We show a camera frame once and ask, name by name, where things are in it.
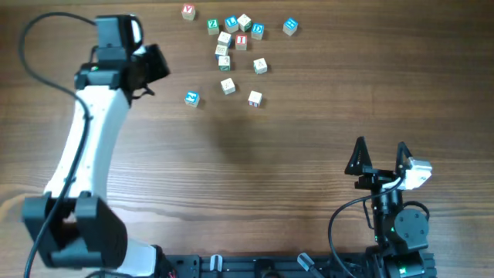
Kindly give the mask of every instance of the toy block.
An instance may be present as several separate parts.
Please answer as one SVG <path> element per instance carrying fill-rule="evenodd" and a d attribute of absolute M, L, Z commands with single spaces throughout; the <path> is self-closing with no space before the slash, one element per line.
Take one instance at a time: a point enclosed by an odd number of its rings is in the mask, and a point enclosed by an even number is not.
<path fill-rule="evenodd" d="M 232 35 L 227 32 L 221 32 L 218 36 L 218 44 L 220 46 L 230 47 L 230 43 L 232 43 Z"/>
<path fill-rule="evenodd" d="M 262 93 L 258 93 L 255 91 L 250 92 L 249 105 L 252 105 L 254 107 L 259 107 L 261 106 L 261 100 L 262 100 Z"/>
<path fill-rule="evenodd" d="M 239 22 L 234 15 L 225 19 L 225 26 L 226 31 L 228 31 L 229 33 L 237 32 L 239 30 Z"/>
<path fill-rule="evenodd" d="M 233 83 L 232 78 L 228 78 L 227 80 L 222 81 L 222 89 L 225 94 L 235 92 L 235 84 Z"/>
<path fill-rule="evenodd" d="M 219 34 L 219 24 L 217 19 L 208 19 L 208 33 L 209 35 Z"/>
<path fill-rule="evenodd" d="M 192 107 L 197 107 L 199 104 L 199 100 L 199 93 L 188 91 L 187 96 L 185 97 L 185 104 Z"/>
<path fill-rule="evenodd" d="M 296 28 L 299 26 L 299 23 L 295 21 L 295 19 L 289 18 L 285 24 L 283 24 L 283 31 L 291 36 L 296 31 Z"/>
<path fill-rule="evenodd" d="M 264 34 L 264 25 L 259 23 L 254 23 L 251 32 L 253 39 L 262 39 L 262 34 Z"/>
<path fill-rule="evenodd" d="M 247 36 L 237 35 L 237 37 L 235 39 L 235 49 L 247 50 Z"/>
<path fill-rule="evenodd" d="M 257 74 L 265 73 L 268 71 L 268 64 L 264 58 L 254 60 L 254 71 Z"/>
<path fill-rule="evenodd" d="M 220 56 L 218 58 L 218 66 L 221 71 L 230 70 L 230 56 Z"/>
<path fill-rule="evenodd" d="M 228 55 L 228 47 L 226 46 L 216 46 L 216 51 L 215 51 L 215 57 L 216 59 L 219 59 L 220 56 L 227 56 Z"/>
<path fill-rule="evenodd" d="M 250 20 L 250 18 L 245 14 L 240 15 L 238 22 L 239 27 L 243 32 L 249 30 L 250 26 L 252 25 L 252 20 Z"/>
<path fill-rule="evenodd" d="M 182 17 L 187 20 L 194 20 L 195 17 L 195 7 L 191 4 L 184 4 L 182 8 Z"/>

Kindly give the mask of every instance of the small cube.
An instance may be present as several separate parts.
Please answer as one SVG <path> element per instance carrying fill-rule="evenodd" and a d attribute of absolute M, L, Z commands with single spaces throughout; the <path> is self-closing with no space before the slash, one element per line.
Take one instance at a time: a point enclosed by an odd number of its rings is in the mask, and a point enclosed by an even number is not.
<path fill-rule="evenodd" d="M 285 24 L 283 24 L 283 31 L 291 36 L 296 31 L 296 28 L 299 26 L 299 23 L 295 21 L 295 19 L 289 18 Z"/>
<path fill-rule="evenodd" d="M 184 4 L 182 8 L 182 17 L 187 20 L 194 20 L 195 17 L 195 7 L 191 4 Z"/>
<path fill-rule="evenodd" d="M 230 70 L 230 56 L 220 56 L 218 58 L 218 66 L 221 71 Z"/>
<path fill-rule="evenodd" d="M 219 59 L 220 56 L 227 56 L 228 55 L 228 47 L 226 46 L 216 46 L 216 51 L 215 51 L 215 57 L 216 59 Z"/>
<path fill-rule="evenodd" d="M 226 31 L 228 31 L 229 33 L 237 32 L 239 30 L 239 22 L 234 15 L 225 19 L 225 25 Z"/>
<path fill-rule="evenodd" d="M 262 34 L 264 34 L 264 25 L 259 23 L 254 23 L 251 32 L 253 39 L 262 39 Z"/>
<path fill-rule="evenodd" d="M 218 36 L 218 44 L 220 46 L 230 47 L 230 43 L 232 43 L 232 35 L 227 32 L 221 32 Z"/>
<path fill-rule="evenodd" d="M 239 27 L 243 32 L 249 30 L 250 26 L 252 25 L 252 20 L 250 20 L 250 18 L 246 14 L 240 15 L 238 22 Z"/>
<path fill-rule="evenodd" d="M 247 50 L 247 36 L 237 35 L 237 38 L 235 40 L 235 49 Z"/>
<path fill-rule="evenodd" d="M 208 19 L 208 33 L 209 35 L 219 34 L 219 24 L 217 19 Z"/>
<path fill-rule="evenodd" d="M 261 106 L 261 100 L 262 100 L 262 93 L 258 93 L 255 91 L 250 92 L 249 105 L 252 105 L 254 107 L 259 107 Z"/>
<path fill-rule="evenodd" d="M 265 73 L 268 71 L 268 64 L 264 58 L 254 60 L 254 71 L 257 74 Z"/>
<path fill-rule="evenodd" d="M 222 81 L 222 89 L 225 94 L 235 92 L 235 84 L 233 83 L 232 78 L 228 78 L 227 80 Z"/>
<path fill-rule="evenodd" d="M 199 99 L 199 93 L 188 91 L 187 96 L 185 97 L 185 104 L 192 107 L 197 107 L 199 104 Z"/>

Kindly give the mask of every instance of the wooden surface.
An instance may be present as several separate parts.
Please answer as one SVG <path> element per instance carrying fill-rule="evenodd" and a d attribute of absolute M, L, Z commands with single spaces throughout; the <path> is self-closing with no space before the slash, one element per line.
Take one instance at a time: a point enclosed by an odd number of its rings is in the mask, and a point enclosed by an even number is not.
<path fill-rule="evenodd" d="M 326 253 L 327 223 L 344 202 L 368 192 L 343 170 L 364 135 L 374 166 L 393 168 L 396 146 L 431 161 L 431 180 L 406 200 L 431 210 L 429 250 L 440 277 L 494 276 L 494 4 L 401 2 L 201 2 L 193 22 L 180 3 L 0 8 L 0 277 L 19 277 L 31 248 L 20 222 L 58 163 L 73 101 L 29 78 L 19 64 L 21 27 L 42 12 L 87 17 L 136 13 L 172 74 L 136 101 L 113 154 L 111 207 L 132 236 L 168 254 Z M 248 51 L 230 49 L 233 71 L 213 57 L 206 20 L 247 13 L 265 24 Z M 299 21 L 293 37 L 282 32 Z M 96 32 L 48 19 L 26 41 L 30 63 L 72 88 Z M 269 71 L 255 75 L 264 57 Z M 237 91 L 225 96 L 220 81 Z M 201 94 L 198 109 L 184 104 Z M 260 109 L 247 105 L 263 93 Z M 373 244 L 361 206 L 343 212 L 341 251 Z M 34 277 L 73 276 L 47 270 Z"/>

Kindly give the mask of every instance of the wood grain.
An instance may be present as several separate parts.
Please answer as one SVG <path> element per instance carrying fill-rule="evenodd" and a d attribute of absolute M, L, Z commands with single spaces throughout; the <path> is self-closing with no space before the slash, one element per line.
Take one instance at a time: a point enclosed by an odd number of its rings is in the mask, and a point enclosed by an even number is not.
<path fill-rule="evenodd" d="M 0 277 L 22 274 L 32 245 L 22 202 L 42 192 L 72 121 L 72 100 L 30 79 L 16 56 L 21 28 L 48 11 L 136 13 L 171 68 L 152 84 L 157 96 L 133 103 L 113 154 L 108 199 L 132 236 L 168 254 L 326 253 L 333 211 L 367 194 L 343 174 L 364 135 L 376 167 L 393 167 L 399 141 L 431 160 L 432 179 L 405 198 L 431 210 L 439 276 L 494 276 L 492 2 L 200 1 L 193 22 L 180 6 L 0 8 Z M 265 24 L 263 40 L 231 50 L 234 70 L 220 72 L 205 22 L 242 13 Z M 293 37 L 282 32 L 290 16 L 299 21 Z M 40 73 L 72 88 L 95 43 L 91 27 L 47 19 L 26 52 Z M 269 71 L 257 76 L 252 61 L 261 57 Z M 229 77 L 238 92 L 225 96 L 220 81 Z M 201 94 L 198 109 L 184 104 L 188 90 Z M 250 90 L 263 93 L 260 109 L 247 105 Z M 373 244 L 366 227 L 360 206 L 343 212 L 337 248 Z M 82 275 L 38 260 L 33 270 Z"/>

